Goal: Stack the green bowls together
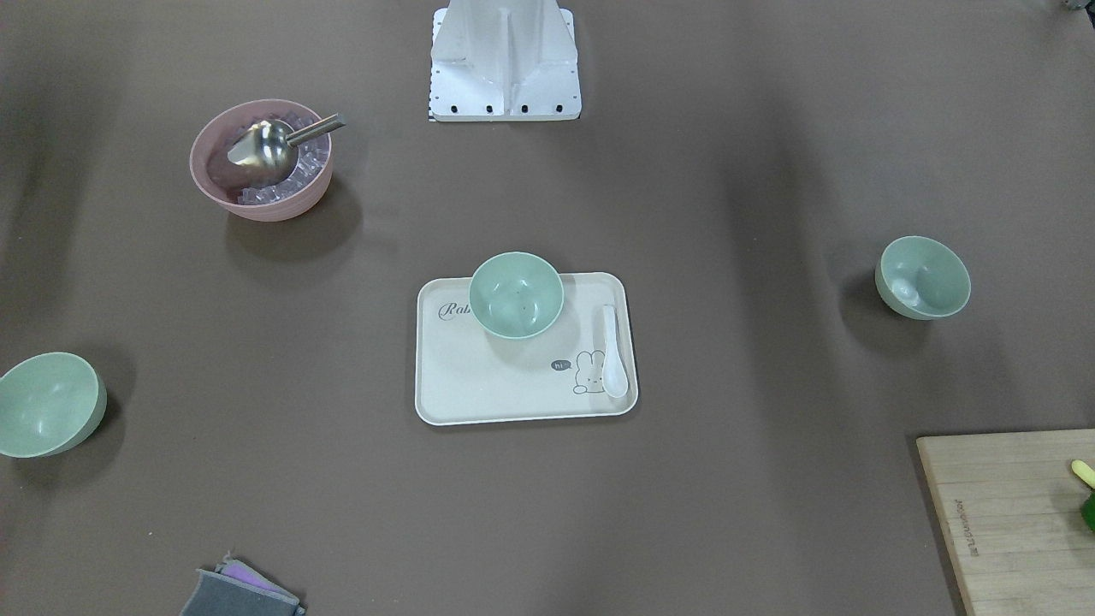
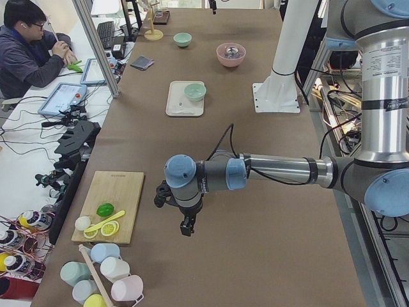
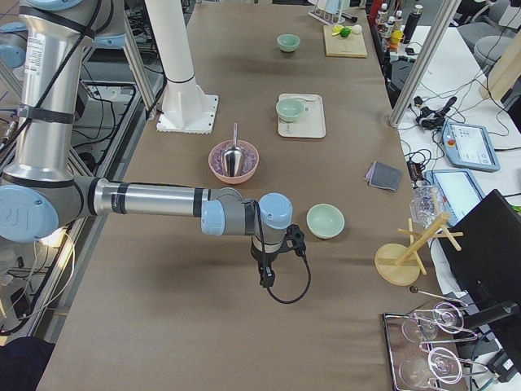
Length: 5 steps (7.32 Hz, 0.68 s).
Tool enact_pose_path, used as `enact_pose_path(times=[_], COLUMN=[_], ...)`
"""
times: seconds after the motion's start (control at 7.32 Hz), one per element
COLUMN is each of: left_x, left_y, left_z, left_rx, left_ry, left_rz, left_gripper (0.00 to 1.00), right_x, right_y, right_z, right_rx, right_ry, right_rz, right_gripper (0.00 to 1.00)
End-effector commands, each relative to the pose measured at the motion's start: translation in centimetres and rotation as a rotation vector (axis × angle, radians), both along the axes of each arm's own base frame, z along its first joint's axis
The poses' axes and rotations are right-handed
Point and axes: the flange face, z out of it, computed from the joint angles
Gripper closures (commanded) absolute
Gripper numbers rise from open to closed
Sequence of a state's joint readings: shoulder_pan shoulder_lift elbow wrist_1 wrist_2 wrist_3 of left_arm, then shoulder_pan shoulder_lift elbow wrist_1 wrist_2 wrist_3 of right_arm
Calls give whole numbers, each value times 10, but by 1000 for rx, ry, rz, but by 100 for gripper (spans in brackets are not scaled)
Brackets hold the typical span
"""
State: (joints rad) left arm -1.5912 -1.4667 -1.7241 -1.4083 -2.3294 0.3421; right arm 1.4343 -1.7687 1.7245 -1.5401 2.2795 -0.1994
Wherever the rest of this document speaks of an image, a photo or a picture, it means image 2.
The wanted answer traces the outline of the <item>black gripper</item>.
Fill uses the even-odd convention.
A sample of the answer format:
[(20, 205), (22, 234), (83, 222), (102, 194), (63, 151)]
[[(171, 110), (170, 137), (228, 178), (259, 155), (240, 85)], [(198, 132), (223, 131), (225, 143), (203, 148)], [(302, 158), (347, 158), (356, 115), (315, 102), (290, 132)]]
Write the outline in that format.
[(194, 233), (194, 225), (196, 223), (196, 215), (203, 208), (203, 195), (198, 194), (192, 201), (188, 201), (187, 206), (180, 205), (181, 200), (175, 198), (171, 188), (168, 186), (165, 180), (156, 188), (156, 195), (153, 200), (154, 204), (158, 208), (162, 208), (164, 204), (177, 207), (184, 215), (184, 220), (180, 224), (181, 234), (186, 237), (191, 237)]

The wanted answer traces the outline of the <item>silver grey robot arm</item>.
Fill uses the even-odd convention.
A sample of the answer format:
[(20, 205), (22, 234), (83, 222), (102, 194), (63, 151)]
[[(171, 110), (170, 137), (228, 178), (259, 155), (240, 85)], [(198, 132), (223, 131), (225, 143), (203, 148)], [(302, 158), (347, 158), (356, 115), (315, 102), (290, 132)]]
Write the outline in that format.
[(389, 217), (408, 213), (408, 2), (331, 1), (327, 47), (362, 51), (362, 132), (354, 157), (313, 159), (214, 150), (204, 161), (175, 155), (164, 166), (155, 205), (177, 207), (194, 233), (204, 194), (236, 190), (250, 178), (342, 191)]

